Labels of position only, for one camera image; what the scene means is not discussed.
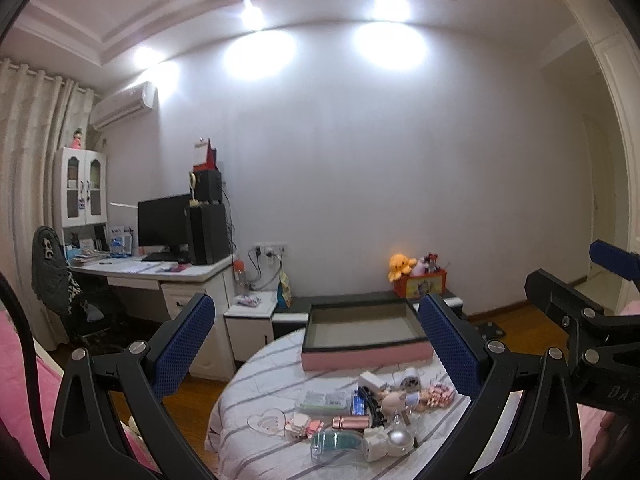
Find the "clear glass bottle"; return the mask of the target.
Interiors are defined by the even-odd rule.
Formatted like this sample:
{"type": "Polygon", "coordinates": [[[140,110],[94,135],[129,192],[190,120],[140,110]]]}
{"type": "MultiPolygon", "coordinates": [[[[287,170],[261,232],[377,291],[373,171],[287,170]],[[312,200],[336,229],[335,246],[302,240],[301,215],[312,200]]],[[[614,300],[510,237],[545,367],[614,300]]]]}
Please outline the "clear glass bottle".
{"type": "Polygon", "coordinates": [[[393,411],[393,414],[390,415],[390,428],[407,430],[409,432],[413,430],[410,415],[405,408],[403,410],[393,411]]]}

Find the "white mini fan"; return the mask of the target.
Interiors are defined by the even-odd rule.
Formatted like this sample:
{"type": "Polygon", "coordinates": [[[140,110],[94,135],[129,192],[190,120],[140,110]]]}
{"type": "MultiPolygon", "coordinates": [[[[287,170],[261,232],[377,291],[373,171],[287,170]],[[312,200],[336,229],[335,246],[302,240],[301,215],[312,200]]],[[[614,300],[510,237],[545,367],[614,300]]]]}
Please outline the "white mini fan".
{"type": "Polygon", "coordinates": [[[405,392],[416,392],[422,389],[420,374],[415,367],[408,366],[402,371],[400,388],[405,392]]]}

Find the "baby doll blue dress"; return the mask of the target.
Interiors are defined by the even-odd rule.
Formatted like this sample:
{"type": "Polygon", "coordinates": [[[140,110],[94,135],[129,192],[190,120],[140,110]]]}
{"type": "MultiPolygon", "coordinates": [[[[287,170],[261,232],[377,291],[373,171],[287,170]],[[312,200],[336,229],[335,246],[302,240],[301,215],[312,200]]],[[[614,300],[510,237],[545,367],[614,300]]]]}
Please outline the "baby doll blue dress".
{"type": "Polygon", "coordinates": [[[430,400],[430,395],[426,390],[411,392],[406,390],[384,391],[378,396],[378,403],[384,414],[394,414],[405,410],[423,413],[427,409],[430,400]]]}

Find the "black hair comb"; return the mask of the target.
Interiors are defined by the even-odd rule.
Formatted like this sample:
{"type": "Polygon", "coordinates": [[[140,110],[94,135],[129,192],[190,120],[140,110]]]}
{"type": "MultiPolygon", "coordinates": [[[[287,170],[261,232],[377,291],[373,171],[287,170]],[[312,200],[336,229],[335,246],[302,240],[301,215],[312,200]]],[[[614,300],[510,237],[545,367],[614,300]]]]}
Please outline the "black hair comb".
{"type": "Polygon", "coordinates": [[[387,424],[386,416],[384,415],[381,405],[378,403],[376,395],[368,388],[360,386],[357,389],[358,394],[362,397],[364,405],[368,410],[371,419],[371,427],[382,427],[387,424]]]}

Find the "white charger block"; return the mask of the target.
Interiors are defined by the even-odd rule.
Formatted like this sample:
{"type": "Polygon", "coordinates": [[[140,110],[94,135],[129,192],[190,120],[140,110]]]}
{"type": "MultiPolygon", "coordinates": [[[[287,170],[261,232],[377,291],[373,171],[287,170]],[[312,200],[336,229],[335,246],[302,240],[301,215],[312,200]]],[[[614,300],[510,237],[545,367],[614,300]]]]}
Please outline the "white charger block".
{"type": "Polygon", "coordinates": [[[388,389],[388,382],[370,370],[366,370],[359,375],[358,386],[368,388],[371,392],[378,394],[388,389]]]}

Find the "blue small box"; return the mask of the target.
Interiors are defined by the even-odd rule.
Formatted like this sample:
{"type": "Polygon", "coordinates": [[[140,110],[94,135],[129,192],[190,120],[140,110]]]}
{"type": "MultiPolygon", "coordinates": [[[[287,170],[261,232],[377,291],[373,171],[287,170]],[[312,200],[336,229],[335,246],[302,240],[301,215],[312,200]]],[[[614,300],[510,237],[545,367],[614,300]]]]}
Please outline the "blue small box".
{"type": "Polygon", "coordinates": [[[367,414],[366,402],[358,390],[352,393],[352,414],[354,416],[363,416],[367,414]]]}

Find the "rose gold metal cylinder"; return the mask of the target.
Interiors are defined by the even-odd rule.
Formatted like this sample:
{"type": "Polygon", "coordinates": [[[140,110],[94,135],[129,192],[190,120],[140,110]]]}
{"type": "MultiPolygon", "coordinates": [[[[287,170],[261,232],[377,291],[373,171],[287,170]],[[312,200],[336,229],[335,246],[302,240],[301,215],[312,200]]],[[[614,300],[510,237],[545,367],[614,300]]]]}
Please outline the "rose gold metal cylinder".
{"type": "Polygon", "coordinates": [[[371,428],[369,415],[343,415],[332,418],[332,428],[336,430],[363,431],[371,428]]]}

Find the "pink white block toy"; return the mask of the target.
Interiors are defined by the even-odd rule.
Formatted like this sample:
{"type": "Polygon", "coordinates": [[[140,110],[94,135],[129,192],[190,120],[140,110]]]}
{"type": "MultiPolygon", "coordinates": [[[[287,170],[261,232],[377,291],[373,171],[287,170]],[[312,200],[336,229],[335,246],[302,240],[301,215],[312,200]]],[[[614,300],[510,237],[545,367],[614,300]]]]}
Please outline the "pink white block toy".
{"type": "Polygon", "coordinates": [[[285,434],[294,439],[309,439],[323,429],[323,420],[302,413],[294,413],[284,425],[285,434]]]}

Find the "clear wipes pack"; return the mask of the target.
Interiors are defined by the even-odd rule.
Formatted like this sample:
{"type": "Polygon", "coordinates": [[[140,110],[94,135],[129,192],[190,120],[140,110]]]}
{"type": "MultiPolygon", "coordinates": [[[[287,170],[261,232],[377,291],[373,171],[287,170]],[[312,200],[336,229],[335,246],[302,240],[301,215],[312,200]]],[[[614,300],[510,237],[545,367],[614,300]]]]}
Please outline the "clear wipes pack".
{"type": "Polygon", "coordinates": [[[348,415],[352,395],[348,391],[303,391],[296,401],[296,410],[307,415],[348,415]]]}

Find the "teal clear case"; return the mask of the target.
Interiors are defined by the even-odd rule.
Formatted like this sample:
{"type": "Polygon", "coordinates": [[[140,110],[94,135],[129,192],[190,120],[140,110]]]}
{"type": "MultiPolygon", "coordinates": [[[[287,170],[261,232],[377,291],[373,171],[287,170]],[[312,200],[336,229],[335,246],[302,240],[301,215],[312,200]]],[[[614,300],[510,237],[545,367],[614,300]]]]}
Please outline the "teal clear case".
{"type": "Polygon", "coordinates": [[[326,429],[310,438],[310,456],[315,462],[326,463],[348,453],[362,453],[363,436],[359,432],[326,429]]]}

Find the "black computer tower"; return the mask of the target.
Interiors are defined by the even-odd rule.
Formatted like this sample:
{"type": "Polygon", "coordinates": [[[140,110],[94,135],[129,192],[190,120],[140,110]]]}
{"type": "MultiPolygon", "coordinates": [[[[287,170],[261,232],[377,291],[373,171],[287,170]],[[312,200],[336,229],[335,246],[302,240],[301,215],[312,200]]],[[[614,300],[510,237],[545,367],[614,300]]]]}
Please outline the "black computer tower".
{"type": "Polygon", "coordinates": [[[231,255],[226,208],[223,204],[198,204],[186,211],[190,260],[207,266],[231,255]]]}

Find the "snack bag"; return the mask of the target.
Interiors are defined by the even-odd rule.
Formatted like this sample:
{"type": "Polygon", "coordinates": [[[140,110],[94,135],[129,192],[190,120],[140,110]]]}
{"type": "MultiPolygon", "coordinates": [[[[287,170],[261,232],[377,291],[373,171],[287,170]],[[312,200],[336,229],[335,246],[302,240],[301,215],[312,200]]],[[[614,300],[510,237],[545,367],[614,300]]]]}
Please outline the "snack bag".
{"type": "Polygon", "coordinates": [[[291,288],[291,281],[284,271],[279,273],[279,284],[277,289],[278,307],[282,309],[288,309],[292,306],[293,294],[291,288]]]}

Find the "white glass-door cabinet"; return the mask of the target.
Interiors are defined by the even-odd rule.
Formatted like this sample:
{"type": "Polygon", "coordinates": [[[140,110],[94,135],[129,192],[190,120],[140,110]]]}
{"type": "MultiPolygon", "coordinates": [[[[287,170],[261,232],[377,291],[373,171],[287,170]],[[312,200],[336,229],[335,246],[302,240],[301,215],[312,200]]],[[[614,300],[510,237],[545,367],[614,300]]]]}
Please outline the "white glass-door cabinet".
{"type": "Polygon", "coordinates": [[[54,158],[53,220],[63,231],[107,222],[106,156],[60,148],[54,158]]]}

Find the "pink black storage box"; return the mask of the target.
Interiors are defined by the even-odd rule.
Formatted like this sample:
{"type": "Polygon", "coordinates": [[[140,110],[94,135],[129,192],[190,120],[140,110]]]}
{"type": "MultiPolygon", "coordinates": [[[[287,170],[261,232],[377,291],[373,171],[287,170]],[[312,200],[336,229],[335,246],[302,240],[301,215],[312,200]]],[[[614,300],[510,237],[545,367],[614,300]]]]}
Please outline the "pink black storage box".
{"type": "Polygon", "coordinates": [[[402,299],[314,304],[300,360],[303,370],[356,370],[431,361],[433,347],[416,309],[402,299]]]}

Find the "pink doll figurine on cabinet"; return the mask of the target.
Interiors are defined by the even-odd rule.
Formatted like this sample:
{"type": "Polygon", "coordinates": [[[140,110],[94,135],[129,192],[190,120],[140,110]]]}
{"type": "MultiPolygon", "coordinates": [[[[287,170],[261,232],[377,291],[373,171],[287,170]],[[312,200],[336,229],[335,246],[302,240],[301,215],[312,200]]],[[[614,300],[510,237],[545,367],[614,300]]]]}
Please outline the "pink doll figurine on cabinet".
{"type": "Polygon", "coordinates": [[[73,148],[74,150],[81,150],[83,137],[84,134],[82,133],[81,128],[77,128],[73,133],[73,139],[72,144],[70,144],[70,148],[73,148]]]}

